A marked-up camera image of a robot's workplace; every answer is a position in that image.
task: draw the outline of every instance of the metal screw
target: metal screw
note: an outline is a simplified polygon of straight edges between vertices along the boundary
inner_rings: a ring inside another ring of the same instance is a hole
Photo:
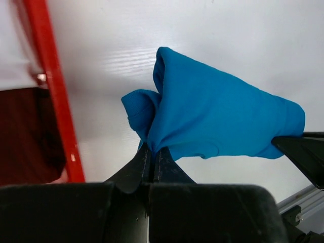
[[[303,221],[303,220],[304,220],[304,218],[303,218],[303,216],[302,216],[301,213],[299,213],[299,214],[296,215],[296,218],[295,218],[295,221],[296,221],[296,222],[298,222],[298,221]]]
[[[46,79],[47,79],[46,74],[44,74],[44,73],[37,74],[37,79],[39,81],[46,82]]]

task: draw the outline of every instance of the red metal frame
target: red metal frame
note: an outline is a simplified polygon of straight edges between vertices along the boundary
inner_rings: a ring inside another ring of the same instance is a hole
[[[57,124],[66,157],[69,182],[82,183],[85,177],[77,149],[67,92],[61,73],[46,0],[24,0],[35,45],[51,93]]]

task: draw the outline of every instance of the dark red fabric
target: dark red fabric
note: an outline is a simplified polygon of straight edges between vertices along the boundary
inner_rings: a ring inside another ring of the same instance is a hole
[[[0,185],[59,178],[65,156],[49,91],[1,91],[0,104]]]

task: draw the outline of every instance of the cloth fold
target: cloth fold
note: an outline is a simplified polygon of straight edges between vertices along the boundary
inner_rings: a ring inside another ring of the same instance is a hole
[[[159,48],[153,70],[158,91],[136,90],[121,100],[131,128],[153,153],[169,147],[174,160],[283,154],[275,136],[301,136],[305,113],[296,103],[243,80]]]

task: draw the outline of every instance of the blue towel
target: blue towel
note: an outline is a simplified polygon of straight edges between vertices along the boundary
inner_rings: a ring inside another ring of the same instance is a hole
[[[136,90],[121,100],[131,128],[153,153],[174,160],[248,155],[278,158],[275,136],[301,136],[305,113],[296,103],[241,79],[159,48],[153,71],[158,93]]]

